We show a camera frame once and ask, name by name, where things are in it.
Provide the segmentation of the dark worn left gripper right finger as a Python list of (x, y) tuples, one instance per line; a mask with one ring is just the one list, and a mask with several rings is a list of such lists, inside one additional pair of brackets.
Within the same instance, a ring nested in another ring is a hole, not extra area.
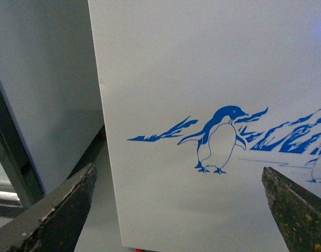
[(267, 203), (289, 251), (321, 251), (321, 198), (264, 167)]

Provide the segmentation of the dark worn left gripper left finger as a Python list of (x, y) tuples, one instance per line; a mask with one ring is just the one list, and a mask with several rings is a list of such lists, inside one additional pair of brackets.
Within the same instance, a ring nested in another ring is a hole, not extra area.
[(88, 164), (0, 228), (0, 251), (74, 251), (88, 217), (97, 170)]

